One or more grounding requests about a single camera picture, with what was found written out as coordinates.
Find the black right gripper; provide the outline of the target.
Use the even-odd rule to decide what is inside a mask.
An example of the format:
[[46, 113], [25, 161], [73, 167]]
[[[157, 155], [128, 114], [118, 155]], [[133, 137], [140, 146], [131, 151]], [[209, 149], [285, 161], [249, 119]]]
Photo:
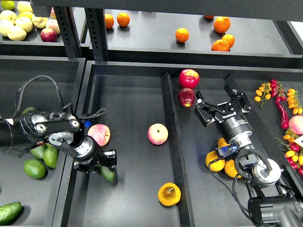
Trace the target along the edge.
[[252, 107], [247, 104], [247, 96], [244, 92], [232, 89], [228, 83], [224, 85], [224, 89], [230, 97], [230, 109], [233, 108], [233, 111], [223, 113], [218, 106], [206, 102], [201, 92], [197, 91], [194, 113], [204, 127], [216, 121], [227, 143], [250, 143], [249, 137], [253, 133], [253, 128], [243, 115], [252, 110]]

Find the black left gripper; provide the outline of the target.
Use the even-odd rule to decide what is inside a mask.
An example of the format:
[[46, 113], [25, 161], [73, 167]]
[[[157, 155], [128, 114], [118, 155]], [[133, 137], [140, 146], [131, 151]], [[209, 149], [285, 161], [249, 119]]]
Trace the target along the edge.
[[117, 165], [116, 149], [103, 151], [94, 139], [84, 139], [75, 148], [78, 155], [73, 160], [73, 168], [83, 173], [95, 173], [100, 166], [107, 167], [110, 171], [115, 171]]

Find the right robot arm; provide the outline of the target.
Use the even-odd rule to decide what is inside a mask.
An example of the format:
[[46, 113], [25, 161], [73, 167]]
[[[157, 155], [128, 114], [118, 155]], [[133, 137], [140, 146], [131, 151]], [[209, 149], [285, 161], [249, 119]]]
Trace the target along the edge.
[[230, 100], [213, 105], [205, 101], [197, 91], [195, 114], [206, 127], [217, 123], [222, 138], [217, 142], [214, 158], [206, 162], [211, 174], [212, 164], [232, 160], [236, 174], [234, 182], [244, 179], [250, 196], [248, 207], [239, 205], [242, 213], [256, 227], [301, 227], [303, 225], [303, 202], [295, 192], [280, 183], [282, 168], [272, 159], [259, 151], [252, 144], [250, 136], [253, 128], [245, 117], [251, 111], [245, 93], [231, 89], [225, 84], [224, 89]]

